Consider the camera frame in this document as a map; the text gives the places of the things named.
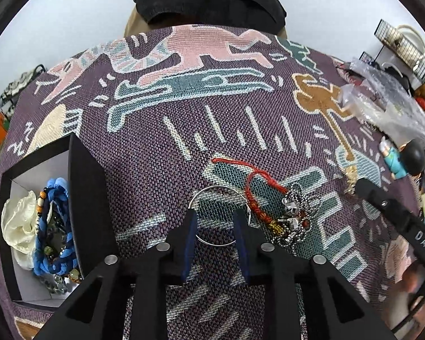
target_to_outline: open box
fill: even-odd
[[[86,277],[118,246],[110,220],[105,174],[102,166],[74,133],[49,143],[5,171],[0,184],[0,223],[3,206],[10,197],[36,195],[51,178],[68,181],[69,215],[78,269]],[[0,230],[0,257],[6,286],[12,301],[46,311],[55,311],[69,292],[50,294],[32,271],[22,269]]]

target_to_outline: clear plastic bag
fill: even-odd
[[[365,78],[347,84],[339,99],[361,121],[374,124],[400,147],[416,139],[425,148],[425,113],[391,75],[354,59],[350,69]]]

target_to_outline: metal rivet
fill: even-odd
[[[261,249],[264,252],[272,252],[275,248],[274,245],[271,243],[263,243]]]
[[[113,265],[114,263],[118,262],[118,257],[114,254],[110,254],[109,256],[105,257],[104,262],[107,265]]]
[[[158,245],[156,245],[156,249],[159,252],[166,252],[170,249],[170,244],[163,242],[163,243],[159,243]]]
[[[321,254],[317,254],[313,257],[313,262],[317,263],[318,265],[324,265],[324,263],[327,262],[327,259],[325,256],[322,256]]]

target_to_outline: blue fabric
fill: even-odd
[[[66,275],[70,270],[77,267],[77,256],[74,247],[73,233],[71,232],[71,220],[69,219],[69,192],[67,181],[63,178],[50,179],[47,182],[47,197],[44,200],[43,212],[39,219],[39,226],[36,235],[35,253],[33,255],[34,269],[37,276],[48,274]],[[53,208],[60,215],[64,223],[66,235],[66,247],[59,257],[52,263],[44,254],[46,246],[47,216],[50,209],[50,202]]]

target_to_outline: silver hoop bracelet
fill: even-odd
[[[211,185],[211,186],[209,186],[209,187],[206,187],[206,188],[203,188],[202,190],[200,190],[199,192],[197,192],[194,196],[193,196],[193,198],[190,200],[190,202],[189,202],[189,206],[188,206],[188,208],[190,209],[191,207],[192,207],[192,204],[194,203],[194,201],[195,201],[195,199],[201,194],[201,193],[203,193],[203,192],[205,192],[205,191],[207,191],[207,190],[209,190],[209,189],[213,189],[213,188],[222,188],[222,189],[228,189],[228,190],[230,190],[230,191],[232,191],[232,192],[234,192],[235,194],[237,194],[243,201],[244,201],[244,203],[246,204],[246,207],[247,207],[247,212],[248,212],[248,214],[249,214],[249,221],[247,222],[249,225],[250,225],[250,218],[252,217],[252,211],[250,210],[250,207],[249,207],[249,205],[247,204],[247,199],[245,199],[244,197],[243,197],[243,195],[241,194],[241,193],[239,193],[237,190],[235,190],[235,189],[233,189],[233,188],[230,188],[230,187],[226,187],[226,186],[223,186],[223,185]],[[202,242],[203,244],[206,244],[206,245],[210,245],[210,246],[214,246],[214,247],[225,247],[225,246],[229,246],[229,245],[232,245],[232,244],[234,244],[234,243],[236,243],[236,240],[233,240],[232,242],[230,242],[230,243],[227,243],[227,244],[212,244],[212,243],[210,243],[210,242],[207,242],[206,240],[203,240],[202,238],[200,238],[198,235],[196,235],[196,237],[197,237],[197,239],[200,241],[200,242]]]

